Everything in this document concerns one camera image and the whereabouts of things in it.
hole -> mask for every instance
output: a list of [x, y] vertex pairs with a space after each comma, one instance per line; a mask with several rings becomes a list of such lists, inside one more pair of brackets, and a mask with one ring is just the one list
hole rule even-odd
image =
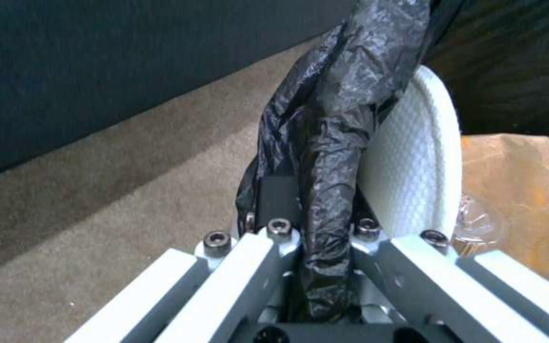
[[266, 326], [253, 338], [254, 343], [289, 343], [289, 337], [276, 326]]
[[223, 243], [224, 241], [226, 241], [226, 235], [221, 232], [214, 232], [211, 234], [209, 239], [211, 239], [211, 241], [216, 244]]
[[437, 247], [445, 247], [448, 244], [448, 238], [446, 238], [443, 233], [436, 230], [425, 230], [424, 232], [421, 232], [420, 236], [427, 243]]
[[394, 343], [427, 343], [427, 339], [422, 334], [408, 327], [395, 330], [393, 341]]
[[275, 220], [273, 222], [273, 227], [281, 229], [287, 226], [287, 223], [285, 223], [283, 220]]
[[374, 230], [375, 228], [377, 228], [376, 222], [370, 218], [360, 219], [359, 226], [361, 226], [362, 228], [366, 228], [368, 230]]

bolt head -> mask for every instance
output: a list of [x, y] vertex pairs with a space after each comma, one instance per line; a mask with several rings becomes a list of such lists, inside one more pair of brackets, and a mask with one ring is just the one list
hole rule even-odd
[[420, 236], [424, 241], [440, 252], [445, 253], [448, 249], [448, 237], [437, 230], [425, 230], [424, 232], [421, 232]]
[[204, 252], [214, 258], [226, 256], [231, 248], [230, 235], [223, 231], [209, 232], [203, 239]]
[[284, 218], [271, 219], [266, 226], [266, 235], [275, 243], [284, 243], [292, 238], [292, 224]]
[[379, 224], [371, 218], [362, 218], [357, 222], [355, 226], [355, 237], [362, 241], [373, 242], [378, 239], [381, 233], [381, 227]]

brown cardboard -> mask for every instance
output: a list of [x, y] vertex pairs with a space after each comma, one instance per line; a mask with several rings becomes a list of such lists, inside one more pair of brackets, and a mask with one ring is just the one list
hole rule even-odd
[[498, 247], [549, 280], [549, 138], [462, 137], [463, 191], [501, 214]]

clear plastic bag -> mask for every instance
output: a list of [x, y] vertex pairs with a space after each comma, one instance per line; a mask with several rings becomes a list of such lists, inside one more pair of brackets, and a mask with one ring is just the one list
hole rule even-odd
[[501, 213], [463, 194], [452, 239], [453, 247], [462, 257], [493, 250], [506, 239], [507, 228]]

plastic wrap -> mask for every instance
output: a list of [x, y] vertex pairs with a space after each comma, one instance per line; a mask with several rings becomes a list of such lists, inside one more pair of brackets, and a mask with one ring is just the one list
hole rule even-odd
[[452, 244], [462, 257], [493, 250], [507, 237], [507, 223], [497, 210], [464, 194], [459, 205]]
[[346, 24], [297, 61], [262, 114], [257, 157], [238, 189], [239, 225], [254, 210], [260, 178], [298, 176], [309, 320], [331, 319], [348, 303], [359, 159], [378, 115], [416, 69], [428, 22], [428, 2], [360, 0]]

